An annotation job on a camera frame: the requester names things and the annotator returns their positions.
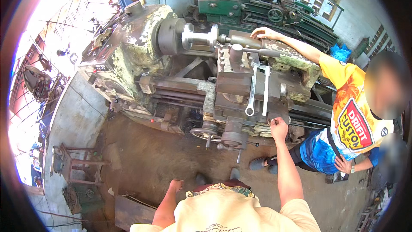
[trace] blue plastic bag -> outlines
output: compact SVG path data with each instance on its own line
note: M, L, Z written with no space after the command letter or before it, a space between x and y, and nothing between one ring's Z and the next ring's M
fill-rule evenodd
M346 63L348 56L352 53L352 50L348 49L346 44L343 44L342 48L339 48L339 46L335 44L330 49L330 52L332 53L333 58Z

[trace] concrete floor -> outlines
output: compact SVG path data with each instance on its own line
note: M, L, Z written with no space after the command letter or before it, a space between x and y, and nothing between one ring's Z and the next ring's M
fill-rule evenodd
M218 151L215 145L206 150L205 140L158 131L122 114L108 121L103 131L106 138L97 143L105 145L103 159L112 162L100 173L105 183L101 192L106 201L106 219L114 220L114 199L107 193L108 188L118 194L137 194L139 200L158 206L173 178L185 181L183 191L177 194L180 201L187 190L195 188L197 172L215 183L226 180L232 167L240 170L241 180L252 187L262 206L280 211L277 176L266 169L248 170L251 159L276 154L274 146L250 146L242 153L241 163L236 164L236 152ZM321 231L354 231L368 197L365 179L361 180L366 172L350 175L346 182L326 184L325 175L297 169L305 199ZM115 229L113 224L104 227ZM103 231L96 225L95 229Z

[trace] drift custom logo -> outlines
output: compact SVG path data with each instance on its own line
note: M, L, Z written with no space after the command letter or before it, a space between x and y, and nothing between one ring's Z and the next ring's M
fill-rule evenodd
M357 152L373 145L372 132L354 98L350 98L338 117L337 133L341 143Z

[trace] wrench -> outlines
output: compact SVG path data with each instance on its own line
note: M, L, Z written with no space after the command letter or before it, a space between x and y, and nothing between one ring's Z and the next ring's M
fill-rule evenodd
M266 116L267 114L267 99L269 97L269 75L271 67L268 65L261 65L259 69L265 71L265 94L263 95L263 110L262 116Z
M255 88L256 88L256 73L257 73L257 68L260 66L259 60L256 62L252 62L250 64L253 66L253 76L252 76L252 84L250 86L250 96L249 96L249 104L245 109L245 113L248 116L253 116L255 114Z

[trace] beige t-shirt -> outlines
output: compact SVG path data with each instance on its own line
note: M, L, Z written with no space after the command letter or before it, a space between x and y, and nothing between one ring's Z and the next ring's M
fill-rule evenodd
M214 189L179 202L175 223L163 229L133 224L130 232L319 232L305 200L293 199L280 213L261 207L259 199L230 189Z

